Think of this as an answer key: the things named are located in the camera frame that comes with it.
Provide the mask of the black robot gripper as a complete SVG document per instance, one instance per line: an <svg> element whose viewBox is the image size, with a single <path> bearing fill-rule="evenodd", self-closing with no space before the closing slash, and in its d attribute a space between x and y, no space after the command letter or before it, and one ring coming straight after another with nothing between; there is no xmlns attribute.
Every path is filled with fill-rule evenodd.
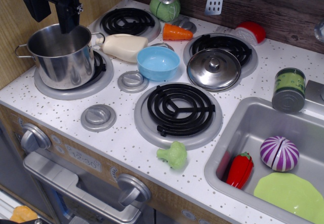
<svg viewBox="0 0 324 224"><path fill-rule="evenodd" d="M56 5L59 26L62 34L70 33L79 25L83 11L79 0L23 0L33 19L41 22L51 14L49 3Z"/></svg>

